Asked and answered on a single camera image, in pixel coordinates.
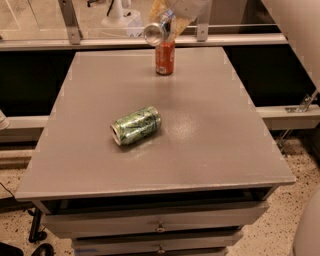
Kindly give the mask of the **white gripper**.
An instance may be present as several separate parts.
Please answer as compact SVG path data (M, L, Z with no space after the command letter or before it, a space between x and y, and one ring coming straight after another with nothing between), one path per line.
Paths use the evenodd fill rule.
M174 13L169 42L173 42L209 5L210 0L154 0L149 12L150 22L160 22Z

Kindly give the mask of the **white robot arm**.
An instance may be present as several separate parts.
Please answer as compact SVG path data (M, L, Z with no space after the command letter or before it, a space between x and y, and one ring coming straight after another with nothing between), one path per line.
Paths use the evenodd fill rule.
M320 0L262 0L311 81L320 80ZM320 256L319 165L291 141L287 161L297 182L270 197L271 207L245 229L229 256Z

